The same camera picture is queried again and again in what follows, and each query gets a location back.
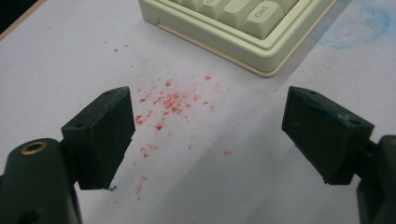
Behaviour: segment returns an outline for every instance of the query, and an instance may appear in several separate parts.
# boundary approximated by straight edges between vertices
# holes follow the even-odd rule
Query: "table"
[[[393,1],[339,0],[262,78],[144,22],[137,1],[49,0],[0,42],[0,167],[129,86],[133,142],[113,191],[78,191],[84,223],[359,223],[359,178],[325,185],[281,122],[299,86],[372,122],[375,142],[396,134],[395,22]]]

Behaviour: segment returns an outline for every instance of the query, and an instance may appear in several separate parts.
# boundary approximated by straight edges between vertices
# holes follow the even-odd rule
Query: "ctrl key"
[[[259,3],[242,23],[241,31],[259,39],[265,39],[285,17],[275,2]]]

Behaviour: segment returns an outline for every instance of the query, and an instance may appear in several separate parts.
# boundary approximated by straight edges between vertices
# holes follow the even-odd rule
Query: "black plastic part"
[[[101,94],[62,127],[65,147],[78,157],[81,189],[110,187],[134,130],[128,87]]]
[[[15,148],[0,188],[0,223],[78,224],[62,151],[53,139]]]
[[[374,128],[323,95],[290,87],[282,130],[331,185],[347,185],[354,153],[369,145]]]

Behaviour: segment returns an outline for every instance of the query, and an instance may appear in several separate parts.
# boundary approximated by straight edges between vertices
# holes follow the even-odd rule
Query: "screw hole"
[[[83,127],[84,127],[84,122],[77,123],[77,124],[75,125],[75,127],[76,127],[76,128],[83,128]]]
[[[349,122],[350,122],[350,123],[353,123],[353,124],[355,124],[355,125],[361,125],[361,123],[358,122],[358,121],[355,120],[355,119],[351,119]]]
[[[36,224],[40,220],[40,214],[37,210],[24,212],[18,219],[18,224]]]
[[[23,156],[36,154],[47,147],[46,142],[33,142],[21,150]]]

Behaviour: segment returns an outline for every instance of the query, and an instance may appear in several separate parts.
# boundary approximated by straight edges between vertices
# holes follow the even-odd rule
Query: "blue stain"
[[[369,0],[339,0],[310,38],[332,49],[352,49],[384,36],[394,40],[395,14]]]

